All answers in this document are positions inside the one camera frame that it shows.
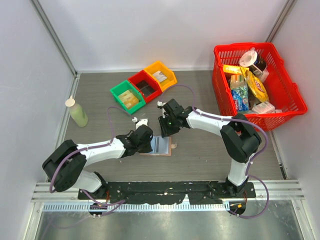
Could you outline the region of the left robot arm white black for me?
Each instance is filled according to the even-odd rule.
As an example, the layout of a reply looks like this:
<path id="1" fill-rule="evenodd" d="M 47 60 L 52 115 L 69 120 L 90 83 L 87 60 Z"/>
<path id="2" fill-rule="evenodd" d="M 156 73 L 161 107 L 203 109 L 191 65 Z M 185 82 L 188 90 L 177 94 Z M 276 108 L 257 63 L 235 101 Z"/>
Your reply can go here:
<path id="1" fill-rule="evenodd" d="M 95 199 L 102 199 L 108 191 L 107 182 L 98 172 L 88 172 L 84 168 L 109 159 L 149 153 L 152 138 L 153 130 L 143 124 L 128 134 L 103 142 L 76 144 L 71 139 L 64 141 L 42 164 L 50 180 L 49 191 L 61 193 L 77 188 Z"/>

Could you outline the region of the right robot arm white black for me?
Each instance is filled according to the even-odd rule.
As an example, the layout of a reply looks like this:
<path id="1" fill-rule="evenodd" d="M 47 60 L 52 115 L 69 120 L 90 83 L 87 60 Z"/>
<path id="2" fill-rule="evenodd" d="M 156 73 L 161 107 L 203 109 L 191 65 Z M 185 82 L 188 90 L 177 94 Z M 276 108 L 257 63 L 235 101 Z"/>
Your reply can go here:
<path id="1" fill-rule="evenodd" d="M 222 138 L 231 157 L 230 171 L 224 183 L 226 193 L 233 198 L 242 194 L 249 179 L 250 161 L 258 154 L 262 143 L 253 124 L 240 113 L 225 118 L 191 106 L 183 108 L 175 99 L 158 101 L 157 107 L 162 110 L 158 118 L 162 137 L 169 137 L 182 128 L 188 128 L 203 130 Z"/>

